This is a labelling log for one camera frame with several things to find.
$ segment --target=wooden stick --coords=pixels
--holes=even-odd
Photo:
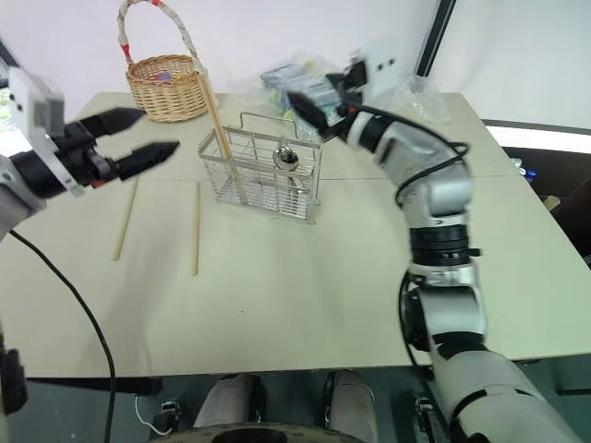
[[[220,120],[220,116],[218,115],[218,110],[215,107],[215,103],[213,100],[213,92],[211,91],[210,81],[202,76],[201,74],[197,75],[199,80],[199,85],[201,90],[203,91],[203,97],[205,98],[205,104],[207,105],[207,110],[211,114],[211,118],[213,119],[213,127],[215,129],[215,134],[218,138],[218,143],[220,144],[220,149],[222,150],[222,155],[225,159],[232,158],[232,150],[230,149],[230,144],[228,143],[228,139],[223,132],[222,121]],[[240,197],[240,202],[243,205],[248,203],[247,194],[244,192],[244,188],[242,187],[242,182],[238,176],[238,171],[236,167],[231,164],[230,165],[230,175],[232,176],[232,180],[236,185],[236,189],[238,191],[238,196]]]
[[[201,225],[201,190],[199,182],[197,182],[197,188],[195,190],[195,208],[193,213],[193,260],[191,275],[197,275],[199,273],[199,231]]]
[[[121,223],[121,228],[119,230],[119,237],[117,239],[117,244],[115,245],[115,251],[113,252],[113,261],[117,261],[121,257],[121,249],[123,249],[123,243],[126,240],[127,234],[127,226],[129,225],[129,217],[131,216],[131,210],[133,209],[133,202],[136,199],[136,191],[138,190],[138,182],[139,177],[133,181],[133,188],[131,189],[131,195],[129,196],[129,201],[127,203],[126,208],[126,215],[123,219],[123,223]]]

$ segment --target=metal ladle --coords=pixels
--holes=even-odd
[[[287,138],[281,137],[279,139],[279,146],[273,151],[273,161],[282,171],[293,172],[299,165],[297,154],[289,147]],[[289,185],[289,199],[294,203],[290,208],[290,212],[297,212],[297,201],[299,200],[299,193],[296,185],[296,180],[292,177],[287,177],[287,184]]]

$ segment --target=metal wire rack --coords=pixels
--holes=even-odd
[[[248,131],[244,125],[246,115],[289,123],[294,127],[295,138]],[[232,158],[223,156],[213,130],[199,144],[199,156],[204,160],[217,200],[311,221],[318,197],[320,145],[298,138],[294,121],[261,114],[241,113],[240,127],[224,126],[223,131]],[[295,171],[283,171],[275,165],[272,155],[280,141],[297,154],[299,164]]]

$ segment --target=gray floor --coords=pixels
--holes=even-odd
[[[522,368],[549,401],[564,415],[584,441],[591,441],[591,396],[559,397],[555,389],[591,388],[591,355],[544,360]],[[408,395],[417,383],[408,368],[377,368],[359,371],[375,394],[376,412],[383,442],[422,442],[413,439],[412,408]],[[259,374],[267,391],[268,420],[312,425],[314,411],[327,371]],[[187,419],[196,416],[217,376],[165,377],[162,391],[142,397],[139,407],[146,419],[162,401],[178,398]],[[100,442],[103,438],[107,395],[103,392],[30,383],[30,400],[10,416],[14,442]],[[134,397],[118,394],[113,429],[114,443],[143,442],[149,429],[140,424]]]

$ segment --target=gray pants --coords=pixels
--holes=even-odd
[[[249,374],[240,374],[219,380],[208,393],[193,427],[247,422],[254,379]],[[336,373],[331,406],[325,419],[329,429],[367,443],[378,442],[373,393],[356,372]]]

